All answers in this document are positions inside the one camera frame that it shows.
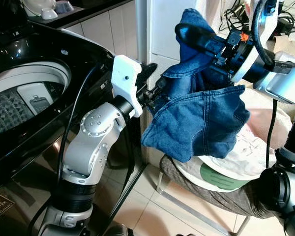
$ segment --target tile floor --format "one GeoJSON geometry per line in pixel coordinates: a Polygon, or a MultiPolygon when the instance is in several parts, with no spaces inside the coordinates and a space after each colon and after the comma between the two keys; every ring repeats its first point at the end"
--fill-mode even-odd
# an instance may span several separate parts
{"type": "MultiPolygon", "coordinates": [[[[134,230],[135,236],[221,236],[217,230],[206,225],[189,212],[155,191],[159,170],[148,165],[138,182],[114,218],[134,230]]],[[[244,216],[236,215],[215,207],[169,182],[166,192],[184,202],[194,210],[219,223],[229,231],[237,231],[244,216]]],[[[261,220],[252,217],[242,236],[283,236],[281,224],[273,217],[261,220]]]]}

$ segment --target gray cloth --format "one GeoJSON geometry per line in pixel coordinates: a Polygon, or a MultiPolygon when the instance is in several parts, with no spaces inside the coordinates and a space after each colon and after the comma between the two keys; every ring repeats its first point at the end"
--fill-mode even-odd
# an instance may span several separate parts
{"type": "Polygon", "coordinates": [[[257,197],[258,180],[250,181],[236,191],[221,193],[201,188],[190,182],[177,169],[172,159],[167,155],[164,155],[161,159],[160,169],[175,183],[219,208],[236,214],[255,216],[261,219],[274,216],[274,213],[267,210],[257,197]]]}

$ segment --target washing machine lid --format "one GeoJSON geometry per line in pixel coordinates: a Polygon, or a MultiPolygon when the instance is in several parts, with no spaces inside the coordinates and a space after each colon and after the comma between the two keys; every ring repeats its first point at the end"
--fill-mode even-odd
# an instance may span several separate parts
{"type": "Polygon", "coordinates": [[[19,0],[0,0],[0,47],[33,33],[19,0]]]}

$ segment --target countertop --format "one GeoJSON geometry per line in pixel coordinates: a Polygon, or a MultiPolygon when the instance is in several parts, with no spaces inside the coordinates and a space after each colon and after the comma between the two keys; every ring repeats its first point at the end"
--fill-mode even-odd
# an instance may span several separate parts
{"type": "Polygon", "coordinates": [[[38,16],[29,17],[29,20],[56,29],[67,28],[130,1],[132,0],[71,0],[73,11],[59,14],[51,20],[43,20],[38,16]]]}

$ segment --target denim jeans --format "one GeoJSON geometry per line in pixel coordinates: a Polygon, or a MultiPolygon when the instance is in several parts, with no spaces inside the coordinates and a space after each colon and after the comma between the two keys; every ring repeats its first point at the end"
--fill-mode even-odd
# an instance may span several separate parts
{"type": "MultiPolygon", "coordinates": [[[[185,10],[181,22],[213,32],[195,9],[185,10]]],[[[245,87],[211,70],[210,56],[178,42],[180,63],[162,74],[167,83],[141,142],[181,162],[193,155],[225,158],[249,118],[239,97],[245,87]]]]}

